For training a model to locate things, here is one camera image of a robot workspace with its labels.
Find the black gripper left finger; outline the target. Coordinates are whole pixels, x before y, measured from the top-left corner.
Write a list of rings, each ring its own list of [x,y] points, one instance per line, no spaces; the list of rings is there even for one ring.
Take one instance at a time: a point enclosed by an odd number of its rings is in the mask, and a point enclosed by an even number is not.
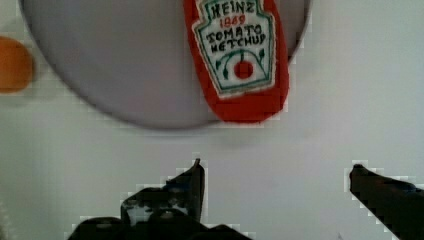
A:
[[[82,221],[68,240],[252,240],[227,226],[201,223],[205,170],[201,160],[169,179],[125,199],[119,217]]]

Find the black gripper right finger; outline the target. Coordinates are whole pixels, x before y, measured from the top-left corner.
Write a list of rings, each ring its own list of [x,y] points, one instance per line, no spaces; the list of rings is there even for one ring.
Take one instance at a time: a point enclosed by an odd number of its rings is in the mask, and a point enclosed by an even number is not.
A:
[[[350,192],[399,240],[423,240],[424,195],[414,184],[355,164]]]

